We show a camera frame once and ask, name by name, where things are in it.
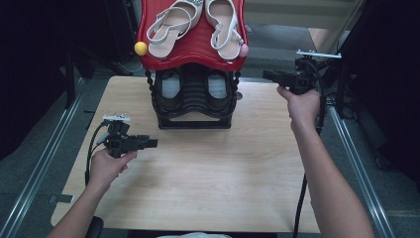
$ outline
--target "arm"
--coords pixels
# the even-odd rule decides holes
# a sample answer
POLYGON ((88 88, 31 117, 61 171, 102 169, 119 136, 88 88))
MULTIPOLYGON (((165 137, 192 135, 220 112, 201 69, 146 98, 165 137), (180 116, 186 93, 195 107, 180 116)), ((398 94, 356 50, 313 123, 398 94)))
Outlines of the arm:
POLYGON ((137 152, 130 152, 120 159, 114 159, 107 149, 95 153, 92 157, 89 184, 49 234, 49 238, 85 237, 99 201, 111 182, 127 169, 127 163, 136 156, 137 152))
POLYGON ((315 130, 318 92, 310 90, 297 96, 283 87, 277 91, 288 102, 291 128, 321 233, 325 237, 374 237, 365 208, 337 169, 315 130))

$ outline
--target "handheld controller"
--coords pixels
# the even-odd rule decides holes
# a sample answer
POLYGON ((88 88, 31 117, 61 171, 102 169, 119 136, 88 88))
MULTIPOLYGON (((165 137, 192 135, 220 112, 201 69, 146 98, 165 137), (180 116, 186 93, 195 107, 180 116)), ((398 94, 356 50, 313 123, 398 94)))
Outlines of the handheld controller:
POLYGON ((288 87, 291 92, 297 95, 304 94, 316 86, 316 80, 321 80, 317 68, 317 61, 312 57, 336 58, 340 59, 341 55, 325 55, 315 52, 302 52, 299 50, 297 54, 302 58, 296 59, 294 62, 296 73, 290 73, 280 70, 264 70, 262 78, 269 79, 278 85, 288 87))
POLYGON ((148 135, 127 135, 130 125, 124 123, 124 121, 130 121, 129 117, 123 115, 104 116, 104 120, 107 121, 108 131, 96 144, 104 143, 106 148, 111 149, 111 156, 114 158, 120 158, 122 154, 130 151, 158 146, 158 140, 150 139, 148 135))

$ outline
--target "white sandal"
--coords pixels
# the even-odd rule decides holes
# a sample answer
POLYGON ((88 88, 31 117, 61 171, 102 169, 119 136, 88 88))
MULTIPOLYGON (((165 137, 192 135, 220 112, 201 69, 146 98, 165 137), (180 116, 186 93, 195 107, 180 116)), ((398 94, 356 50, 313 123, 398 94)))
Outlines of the white sandal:
POLYGON ((176 0, 169 8, 157 14, 157 20, 146 35, 149 52, 156 58, 166 59, 179 40, 197 25, 202 12, 203 0, 176 0))
POLYGON ((234 60, 244 43, 237 32, 238 16, 232 0, 206 0, 206 18, 215 28, 210 45, 223 60, 234 60))

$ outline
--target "black controller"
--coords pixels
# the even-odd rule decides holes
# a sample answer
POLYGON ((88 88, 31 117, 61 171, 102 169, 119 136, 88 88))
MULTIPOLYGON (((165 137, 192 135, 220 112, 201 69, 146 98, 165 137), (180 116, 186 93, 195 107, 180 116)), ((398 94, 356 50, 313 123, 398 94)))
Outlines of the black controller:
POLYGON ((304 57, 295 60, 296 73, 264 70, 262 78, 276 82, 280 86, 288 87, 294 94, 301 95, 315 87, 318 78, 315 65, 315 59, 304 57))
POLYGON ((158 140, 150 139, 150 136, 127 135, 129 128, 130 125, 119 120, 111 121, 108 125, 108 134, 104 139, 104 145, 106 148, 111 149, 112 157, 120 158, 122 154, 130 151, 156 148, 158 146, 158 140))

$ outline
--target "strap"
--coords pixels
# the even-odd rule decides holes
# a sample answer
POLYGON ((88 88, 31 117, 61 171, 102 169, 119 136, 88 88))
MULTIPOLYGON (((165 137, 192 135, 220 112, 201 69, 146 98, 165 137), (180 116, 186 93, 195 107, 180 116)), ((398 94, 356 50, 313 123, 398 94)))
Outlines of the strap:
POLYGON ((187 25, 185 31, 183 31, 176 38, 178 40, 178 39, 182 38, 183 36, 185 36, 185 34, 189 31, 189 29, 191 28, 191 21, 192 21, 191 15, 189 15, 188 11, 186 11, 185 9, 180 8, 180 7, 167 8, 166 10, 164 10, 161 13, 157 14, 157 20, 149 27, 148 31, 146 32, 146 36, 148 37, 148 40, 149 40, 149 42, 152 45, 159 45, 159 44, 162 44, 166 40, 169 31, 172 31, 172 30, 182 31, 185 28, 185 26, 187 25), (160 27, 162 25, 164 25, 164 21, 166 20, 167 16, 169 15, 169 11, 171 11, 171 10, 182 10, 184 13, 186 13, 186 15, 188 16, 189 20, 187 22, 185 22, 185 23, 182 23, 182 24, 169 26, 165 30, 165 33, 164 33, 163 37, 161 37, 160 39, 152 39, 151 38, 151 33, 152 32, 155 32, 156 33, 160 29, 160 27))
POLYGON ((217 42, 217 39, 219 37, 220 32, 222 32, 223 24, 216 25, 216 31, 211 36, 211 46, 212 46, 212 48, 216 51, 219 51, 219 50, 223 49, 228 44, 228 42, 231 40, 232 33, 235 33, 236 37, 239 40, 239 44, 242 45, 244 43, 244 40, 242 39, 241 35, 236 31, 237 25, 238 25, 238 21, 234 17, 231 21, 231 25, 229 26, 228 37, 226 38, 226 41, 220 47, 216 47, 216 42, 217 42))

